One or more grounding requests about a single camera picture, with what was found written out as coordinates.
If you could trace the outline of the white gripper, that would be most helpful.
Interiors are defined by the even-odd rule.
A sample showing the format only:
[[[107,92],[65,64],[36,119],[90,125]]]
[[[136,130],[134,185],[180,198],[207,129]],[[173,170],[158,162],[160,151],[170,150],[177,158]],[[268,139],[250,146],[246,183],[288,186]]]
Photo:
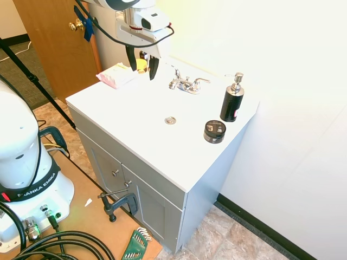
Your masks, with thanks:
[[[129,8],[115,13],[116,37],[119,41],[136,46],[148,53],[149,77],[153,80],[159,59],[169,55],[171,30],[169,18],[156,7]],[[134,47],[125,46],[128,61],[133,71],[137,70]]]

